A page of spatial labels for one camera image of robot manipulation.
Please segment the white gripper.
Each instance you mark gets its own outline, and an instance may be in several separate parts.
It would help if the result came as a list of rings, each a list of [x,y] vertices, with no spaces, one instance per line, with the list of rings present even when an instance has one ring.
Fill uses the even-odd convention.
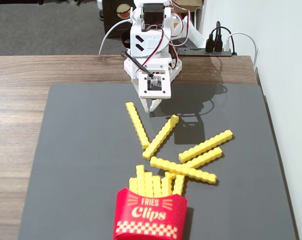
[[[182,70],[182,61],[169,57],[153,58],[144,65],[144,69],[138,69],[138,65],[142,64],[144,58],[132,60],[129,57],[124,61],[124,70],[131,77],[131,81],[136,87],[170,87],[171,82]],[[162,99],[154,99],[151,101],[151,106],[148,100],[140,98],[144,111],[148,114],[153,112]]]

